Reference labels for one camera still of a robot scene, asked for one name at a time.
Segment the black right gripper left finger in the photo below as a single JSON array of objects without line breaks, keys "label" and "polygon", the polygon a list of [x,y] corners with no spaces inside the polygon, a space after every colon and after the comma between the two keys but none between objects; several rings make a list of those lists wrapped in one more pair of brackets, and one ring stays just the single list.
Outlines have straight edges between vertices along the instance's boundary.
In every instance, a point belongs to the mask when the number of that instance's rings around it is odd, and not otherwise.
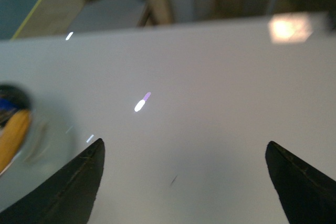
[{"label": "black right gripper left finger", "polygon": [[1,223],[87,223],[103,174],[105,146],[92,142],[32,192],[1,212]]}]

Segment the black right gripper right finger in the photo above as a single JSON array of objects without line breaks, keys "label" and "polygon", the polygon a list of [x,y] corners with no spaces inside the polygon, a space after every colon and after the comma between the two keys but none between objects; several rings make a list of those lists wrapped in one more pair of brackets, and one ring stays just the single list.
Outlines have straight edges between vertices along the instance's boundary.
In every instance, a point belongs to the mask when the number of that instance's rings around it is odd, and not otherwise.
[{"label": "black right gripper right finger", "polygon": [[335,223],[335,180],[274,141],[265,160],[289,223]]}]

